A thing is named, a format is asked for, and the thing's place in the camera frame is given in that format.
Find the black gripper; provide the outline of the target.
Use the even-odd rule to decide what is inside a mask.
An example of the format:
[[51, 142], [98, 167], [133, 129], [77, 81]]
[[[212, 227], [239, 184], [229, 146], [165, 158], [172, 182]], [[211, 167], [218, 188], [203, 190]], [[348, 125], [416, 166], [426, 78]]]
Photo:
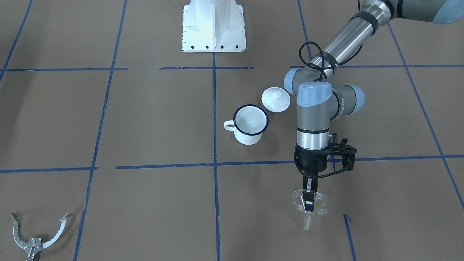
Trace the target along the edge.
[[330, 174], [319, 175], [327, 168], [327, 156], [330, 154], [329, 148], [321, 150], [307, 150], [295, 146], [294, 162], [297, 170], [303, 175], [303, 201], [305, 211], [314, 211], [315, 194], [318, 190], [318, 180], [329, 177]]

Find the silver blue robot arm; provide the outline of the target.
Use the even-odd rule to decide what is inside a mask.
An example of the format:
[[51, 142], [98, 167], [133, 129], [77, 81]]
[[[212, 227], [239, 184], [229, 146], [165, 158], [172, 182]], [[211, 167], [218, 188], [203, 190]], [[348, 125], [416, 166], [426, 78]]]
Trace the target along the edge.
[[323, 178], [319, 173], [326, 170], [328, 156], [340, 156], [344, 172], [353, 170], [357, 152], [347, 139], [337, 142], [336, 134], [330, 133], [330, 122], [358, 112], [365, 103], [364, 92], [358, 86], [339, 85], [329, 79], [358, 54], [380, 26], [392, 19], [452, 24], [462, 17], [462, 0], [365, 0], [327, 46], [303, 44], [315, 46], [318, 53], [304, 62], [304, 68], [291, 69], [284, 87], [297, 98], [294, 162], [303, 175], [305, 212], [315, 211], [318, 180]]

